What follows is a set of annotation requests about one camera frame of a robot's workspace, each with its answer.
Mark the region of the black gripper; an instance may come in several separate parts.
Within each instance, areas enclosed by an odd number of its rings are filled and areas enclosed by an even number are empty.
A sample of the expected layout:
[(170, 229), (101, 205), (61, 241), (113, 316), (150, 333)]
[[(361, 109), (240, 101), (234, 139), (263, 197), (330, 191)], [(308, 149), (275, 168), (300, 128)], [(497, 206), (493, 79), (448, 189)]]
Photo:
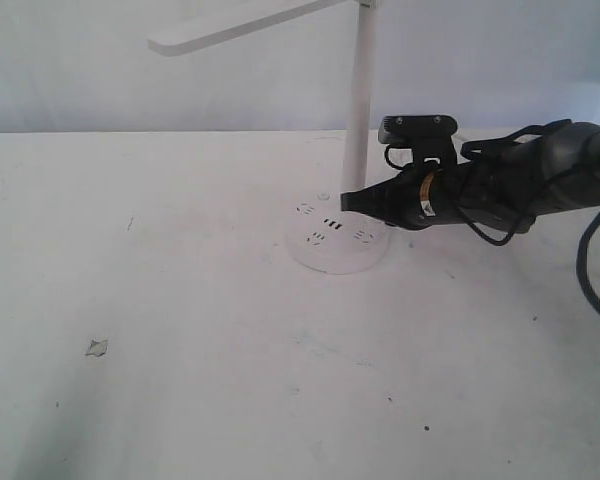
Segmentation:
[(464, 224), (458, 214), (466, 171), (409, 170), (387, 182), (340, 195), (340, 209), (405, 230)]

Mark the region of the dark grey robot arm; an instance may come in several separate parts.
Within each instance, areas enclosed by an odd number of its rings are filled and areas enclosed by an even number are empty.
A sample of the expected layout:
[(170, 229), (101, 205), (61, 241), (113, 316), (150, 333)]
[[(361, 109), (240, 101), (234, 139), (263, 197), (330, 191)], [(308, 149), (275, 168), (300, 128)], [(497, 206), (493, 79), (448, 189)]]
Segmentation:
[(341, 196), (341, 208), (410, 231), (483, 225), (523, 234), (544, 215), (600, 206), (600, 126), (558, 120), (455, 147), (446, 115), (387, 116), (378, 140), (411, 162)]

